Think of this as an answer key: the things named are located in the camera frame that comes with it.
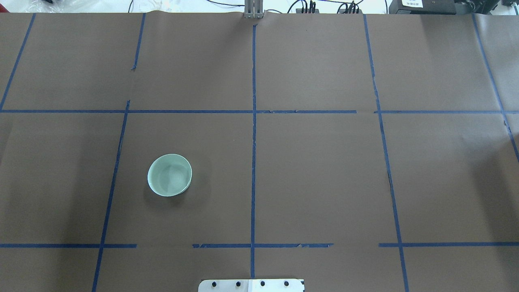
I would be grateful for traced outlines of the mint green bowl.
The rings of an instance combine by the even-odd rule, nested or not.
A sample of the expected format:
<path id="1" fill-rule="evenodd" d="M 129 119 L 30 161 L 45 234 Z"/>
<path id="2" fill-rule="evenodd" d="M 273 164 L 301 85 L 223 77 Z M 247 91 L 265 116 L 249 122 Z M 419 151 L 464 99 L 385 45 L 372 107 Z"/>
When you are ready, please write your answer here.
<path id="1" fill-rule="evenodd" d="M 185 157 L 168 154 L 158 157 L 148 169 L 148 186 L 157 195 L 173 197 L 191 185 L 193 169 Z"/>

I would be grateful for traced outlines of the black computer box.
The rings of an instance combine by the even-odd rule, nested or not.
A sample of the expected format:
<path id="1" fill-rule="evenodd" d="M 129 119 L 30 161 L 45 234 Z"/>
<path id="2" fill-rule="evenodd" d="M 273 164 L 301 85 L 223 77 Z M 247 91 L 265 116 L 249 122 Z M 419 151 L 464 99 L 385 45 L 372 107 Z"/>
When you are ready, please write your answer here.
<path id="1" fill-rule="evenodd" d="M 455 15 L 454 0 L 393 0 L 389 14 Z"/>

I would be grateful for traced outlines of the aluminium frame post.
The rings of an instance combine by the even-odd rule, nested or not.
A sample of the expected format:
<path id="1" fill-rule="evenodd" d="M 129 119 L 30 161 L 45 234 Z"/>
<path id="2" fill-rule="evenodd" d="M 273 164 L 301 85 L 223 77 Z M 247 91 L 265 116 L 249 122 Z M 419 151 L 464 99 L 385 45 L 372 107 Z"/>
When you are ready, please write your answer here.
<path id="1" fill-rule="evenodd" d="M 263 0 L 245 0 L 244 17 L 245 19 L 261 19 L 264 17 Z"/>

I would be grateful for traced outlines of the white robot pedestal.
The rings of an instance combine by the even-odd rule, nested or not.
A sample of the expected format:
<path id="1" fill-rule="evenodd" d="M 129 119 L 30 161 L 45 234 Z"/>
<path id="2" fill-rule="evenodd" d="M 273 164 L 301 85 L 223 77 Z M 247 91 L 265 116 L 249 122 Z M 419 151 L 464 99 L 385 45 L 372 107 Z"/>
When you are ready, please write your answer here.
<path id="1" fill-rule="evenodd" d="M 199 292 L 304 292 L 303 279 L 206 279 Z"/>

